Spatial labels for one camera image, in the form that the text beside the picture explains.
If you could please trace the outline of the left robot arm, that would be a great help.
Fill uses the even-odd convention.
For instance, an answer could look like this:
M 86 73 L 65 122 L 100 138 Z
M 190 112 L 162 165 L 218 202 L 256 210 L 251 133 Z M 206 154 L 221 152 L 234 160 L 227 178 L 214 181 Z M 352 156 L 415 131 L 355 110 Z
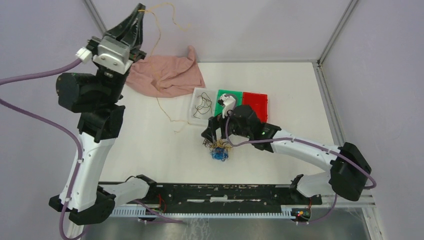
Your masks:
M 146 57 L 143 18 L 146 7 L 139 3 L 132 13 L 102 37 L 92 37 L 76 53 L 82 63 L 93 62 L 96 74 L 65 72 L 56 80 L 58 103 L 80 115 L 77 152 L 62 192 L 49 200 L 58 212 L 65 211 L 78 226 L 104 222 L 121 205 L 141 199 L 149 204 L 158 191 L 142 178 L 100 186 L 106 158 L 119 136 L 125 107 L 122 98 L 132 64 Z

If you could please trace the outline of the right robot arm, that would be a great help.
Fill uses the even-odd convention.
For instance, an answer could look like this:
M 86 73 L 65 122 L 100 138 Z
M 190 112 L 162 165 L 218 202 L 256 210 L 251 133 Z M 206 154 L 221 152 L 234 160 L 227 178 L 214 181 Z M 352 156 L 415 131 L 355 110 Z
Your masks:
M 377 185 L 371 177 L 371 166 L 355 144 L 326 145 L 296 137 L 277 125 L 262 122 L 249 105 L 239 105 L 226 115 L 210 117 L 201 136 L 209 143 L 216 143 L 217 130 L 226 140 L 231 135 L 246 138 L 238 146 L 250 144 L 260 151 L 288 155 L 320 168 L 321 173 L 300 174 L 292 181 L 288 196 L 295 204 L 329 191 L 356 202 L 363 190 Z

